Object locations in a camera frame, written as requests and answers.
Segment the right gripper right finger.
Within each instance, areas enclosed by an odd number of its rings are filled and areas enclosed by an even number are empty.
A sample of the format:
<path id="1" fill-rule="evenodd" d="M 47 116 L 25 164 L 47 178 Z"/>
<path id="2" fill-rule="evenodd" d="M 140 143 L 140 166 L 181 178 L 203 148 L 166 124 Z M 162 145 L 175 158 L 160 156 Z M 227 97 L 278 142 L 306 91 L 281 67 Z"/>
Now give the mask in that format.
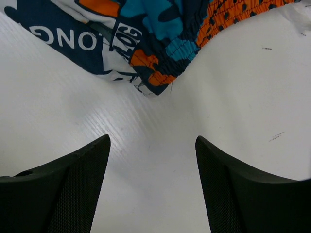
<path id="1" fill-rule="evenodd" d="M 211 232 L 310 232 L 310 179 L 296 181 L 262 171 L 202 136 L 195 150 Z"/>

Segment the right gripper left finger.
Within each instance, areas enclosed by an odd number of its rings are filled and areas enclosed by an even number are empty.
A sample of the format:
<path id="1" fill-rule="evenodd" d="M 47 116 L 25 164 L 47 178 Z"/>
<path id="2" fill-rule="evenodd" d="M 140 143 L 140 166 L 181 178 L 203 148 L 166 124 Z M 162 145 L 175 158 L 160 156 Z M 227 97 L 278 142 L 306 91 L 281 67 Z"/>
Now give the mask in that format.
<path id="1" fill-rule="evenodd" d="M 88 233 L 111 141 L 103 135 L 44 165 L 0 179 L 3 233 Z"/>

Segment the colourful patterned shorts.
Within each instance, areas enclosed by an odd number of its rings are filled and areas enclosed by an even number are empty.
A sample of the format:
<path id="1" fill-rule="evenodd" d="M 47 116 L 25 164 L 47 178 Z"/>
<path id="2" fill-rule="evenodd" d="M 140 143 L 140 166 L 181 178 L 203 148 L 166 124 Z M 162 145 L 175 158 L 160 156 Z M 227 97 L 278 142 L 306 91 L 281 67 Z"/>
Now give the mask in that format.
<path id="1" fill-rule="evenodd" d="M 160 95 L 222 30 L 274 8 L 310 29 L 299 0 L 3 0 L 11 20 L 85 71 Z"/>

